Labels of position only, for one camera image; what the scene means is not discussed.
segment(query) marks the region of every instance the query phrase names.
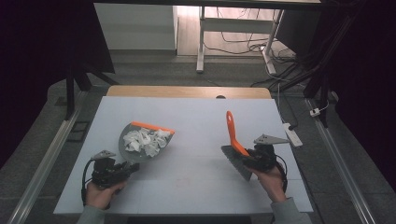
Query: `orange dustpan handle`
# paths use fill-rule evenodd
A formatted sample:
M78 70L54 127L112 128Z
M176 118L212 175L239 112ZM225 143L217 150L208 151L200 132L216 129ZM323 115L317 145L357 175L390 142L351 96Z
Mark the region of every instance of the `orange dustpan handle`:
M235 149L237 152L241 153L242 155L249 156L245 148L242 147L242 145L239 144L239 142L236 140L235 127L233 125L233 114L231 113L231 111L227 111L226 119L227 119L228 133L230 135L231 146L233 147L233 149Z
M134 126L139 126L139 127L143 127L143 128L147 128L147 129L151 129L151 130L158 131L158 130L161 129L161 130L169 132L171 134L175 133L175 130L168 129L168 128L163 128L163 127L159 127L159 126L155 126L155 125L152 125L152 124L147 124L147 123L143 123L143 122L139 122L139 121L132 121L131 124L134 125Z

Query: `human hand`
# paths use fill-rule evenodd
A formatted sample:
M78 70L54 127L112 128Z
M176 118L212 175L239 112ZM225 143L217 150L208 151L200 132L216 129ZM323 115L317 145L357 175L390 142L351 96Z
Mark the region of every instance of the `human hand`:
M259 178L262 187L267 191L268 197L274 203L281 203L287 200L283 191L282 174L277 167L274 167L268 172L261 172L249 167L246 168Z
M123 189L126 181L114 185L108 189L100 189L92 182L87 185L86 204L104 210L109 204L117 190Z

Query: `metal frame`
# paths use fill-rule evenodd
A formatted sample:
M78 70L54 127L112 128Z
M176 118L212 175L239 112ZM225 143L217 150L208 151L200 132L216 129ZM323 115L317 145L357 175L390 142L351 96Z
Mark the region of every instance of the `metal frame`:
M55 163L62 147L64 146L67 135L69 135L71 129L73 128L73 125L79 115L79 112L81 111L82 105L87 95L88 93L85 91L81 91L79 93L75 112L70 116L70 120L64 120L62 123L61 128L52 140L46 155L40 162L34 176L32 177L32 180L21 196L20 201L12 212L7 224L24 223L28 217L38 194L40 193L47 177L50 174L53 164Z
M311 103L311 101L308 99L305 99L305 103L306 107L309 110L317 108L317 106L314 106L315 104ZM332 134L318 118L314 119L320 136L322 137L322 140L329 151L330 157L332 158L332 162L334 163L335 168L337 169L338 174L340 175L344 186L346 187L346 191L348 192L353 204L355 205L355 209L358 212L359 217L361 218L361 223L375 224L375 217L373 216L368 203L364 199L364 196L361 193L361 189L353 178L352 173L350 173L347 164L344 161L340 150L338 149L338 146L332 139Z
M200 7L200 36L197 56L196 72L201 74L204 72L204 35L205 32L229 32L229 33L252 33L252 34L268 34L268 42L262 51L265 65L270 75L276 74L274 64L271 60L270 50L274 41L276 30L280 22L283 10L280 10L274 21L257 21L257 20L236 20L223 18L206 18L205 7Z

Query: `sleeve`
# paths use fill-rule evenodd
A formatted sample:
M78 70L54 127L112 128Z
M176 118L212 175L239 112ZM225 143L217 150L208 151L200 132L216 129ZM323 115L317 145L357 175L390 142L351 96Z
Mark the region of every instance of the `sleeve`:
M86 205L78 219L77 224L99 224L104 223L104 220L105 212L103 210Z
M282 203L271 203L276 224L312 224L309 215L300 213L293 198Z

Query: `white table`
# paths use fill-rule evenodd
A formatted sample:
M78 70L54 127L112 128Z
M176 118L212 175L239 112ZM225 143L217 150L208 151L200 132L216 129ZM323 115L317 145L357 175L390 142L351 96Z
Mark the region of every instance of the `white table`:
M226 111L233 113L236 137L247 148L265 133L287 138L271 99L103 98L55 214L81 213L81 178L90 157L106 149L118 152L123 128L132 120L176 130L155 160L141 163L108 213L140 215L247 215L271 213L270 199L255 176L247 182L220 150L230 145ZM287 162L289 186L301 212L312 212L289 144L275 145ZM92 166L88 170L91 176Z

